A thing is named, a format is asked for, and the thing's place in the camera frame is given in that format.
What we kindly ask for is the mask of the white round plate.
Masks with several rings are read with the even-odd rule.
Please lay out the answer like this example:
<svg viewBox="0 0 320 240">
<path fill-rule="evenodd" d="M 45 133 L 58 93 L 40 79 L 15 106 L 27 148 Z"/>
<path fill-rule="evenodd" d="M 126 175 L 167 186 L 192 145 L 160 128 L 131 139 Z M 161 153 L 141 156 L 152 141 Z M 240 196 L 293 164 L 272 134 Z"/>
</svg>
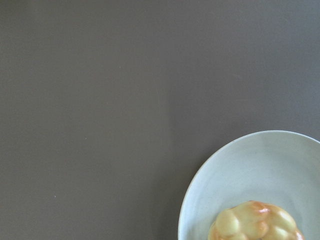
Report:
<svg viewBox="0 0 320 240">
<path fill-rule="evenodd" d="M 180 240 L 205 240 L 217 214 L 246 201 L 289 212 L 307 240 L 320 237 L 320 143 L 290 131 L 261 131 L 215 152 L 182 202 Z"/>
</svg>

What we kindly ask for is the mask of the glazed twisted donut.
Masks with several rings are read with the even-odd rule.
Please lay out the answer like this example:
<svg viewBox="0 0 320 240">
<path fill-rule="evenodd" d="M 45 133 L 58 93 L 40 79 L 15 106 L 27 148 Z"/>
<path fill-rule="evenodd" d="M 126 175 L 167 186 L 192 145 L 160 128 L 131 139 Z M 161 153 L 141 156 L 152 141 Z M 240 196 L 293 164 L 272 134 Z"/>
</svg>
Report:
<svg viewBox="0 0 320 240">
<path fill-rule="evenodd" d="M 284 209 L 247 201 L 221 211 L 211 225 L 209 240 L 303 240 L 294 218 Z"/>
</svg>

